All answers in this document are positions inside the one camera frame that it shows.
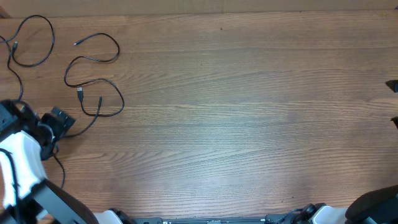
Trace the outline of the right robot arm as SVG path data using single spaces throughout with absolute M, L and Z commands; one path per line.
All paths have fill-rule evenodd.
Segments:
M 346 210 L 310 204 L 295 217 L 296 222 L 304 219 L 312 223 L 397 223 L 397 186 L 368 192 Z

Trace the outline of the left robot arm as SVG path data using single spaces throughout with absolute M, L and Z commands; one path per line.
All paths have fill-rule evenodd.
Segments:
M 1 170 L 5 210 L 1 223 L 37 223 L 51 215 L 53 223 L 132 223 L 125 213 L 109 209 L 93 213 L 51 182 L 43 161 L 58 151 L 57 143 L 75 120 L 53 108 L 39 118 L 24 102 L 1 101 Z

